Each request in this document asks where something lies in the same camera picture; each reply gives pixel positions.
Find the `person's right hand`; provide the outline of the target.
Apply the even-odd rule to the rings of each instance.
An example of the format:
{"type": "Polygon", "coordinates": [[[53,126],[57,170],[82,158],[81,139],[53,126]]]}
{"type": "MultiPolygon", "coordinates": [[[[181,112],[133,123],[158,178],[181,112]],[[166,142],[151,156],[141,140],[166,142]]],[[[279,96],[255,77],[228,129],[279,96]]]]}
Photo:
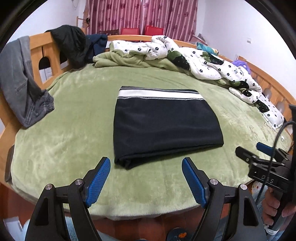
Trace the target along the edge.
{"type": "MultiPolygon", "coordinates": [[[[277,214],[278,208],[280,206],[280,201],[274,197],[273,189],[268,187],[265,198],[262,201],[262,220],[266,225],[273,225],[273,219],[277,214]]],[[[285,230],[289,225],[295,214],[295,205],[293,203],[288,203],[284,210],[282,211],[282,217],[285,218],[285,223],[281,226],[280,230],[285,230]]]]}

